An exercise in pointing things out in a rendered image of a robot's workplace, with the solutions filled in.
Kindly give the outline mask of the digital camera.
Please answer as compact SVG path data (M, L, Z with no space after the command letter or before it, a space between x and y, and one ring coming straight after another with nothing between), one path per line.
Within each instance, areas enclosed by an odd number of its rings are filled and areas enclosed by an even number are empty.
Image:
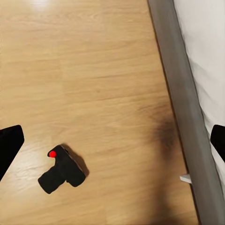
M61 145L49 151L48 157L56 158L56 163L38 179L47 194L55 191L65 181L77 187L86 179L84 171Z

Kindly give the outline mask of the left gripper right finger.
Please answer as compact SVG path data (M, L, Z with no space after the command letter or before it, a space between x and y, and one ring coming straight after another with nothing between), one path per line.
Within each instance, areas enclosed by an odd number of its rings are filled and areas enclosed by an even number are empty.
M221 158L225 162L225 127L221 125L214 125L211 136L210 142L217 150Z

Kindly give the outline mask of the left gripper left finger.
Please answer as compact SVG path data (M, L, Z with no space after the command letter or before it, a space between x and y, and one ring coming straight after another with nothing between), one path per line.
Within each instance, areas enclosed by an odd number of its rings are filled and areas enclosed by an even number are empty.
M0 130L0 181L24 143L20 125Z

